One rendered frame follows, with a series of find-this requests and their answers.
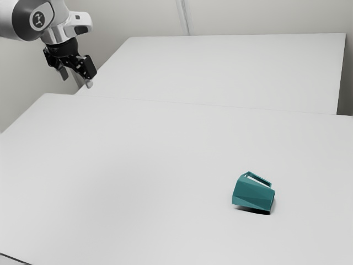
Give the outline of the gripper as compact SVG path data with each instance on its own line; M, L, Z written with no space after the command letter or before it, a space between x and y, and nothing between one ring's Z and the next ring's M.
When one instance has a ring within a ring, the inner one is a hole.
M69 75L59 58L68 57L68 67L84 79L87 88L92 88L93 78L97 75L97 68L89 55L79 56L76 37L60 44L47 44L43 52L47 64L61 75L63 81L66 81Z

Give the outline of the teal faceted mug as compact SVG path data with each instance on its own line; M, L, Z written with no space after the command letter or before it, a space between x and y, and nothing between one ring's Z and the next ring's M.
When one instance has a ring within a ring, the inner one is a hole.
M272 189L271 182L248 171L237 179L232 194L232 204L270 212L274 196L275 191Z

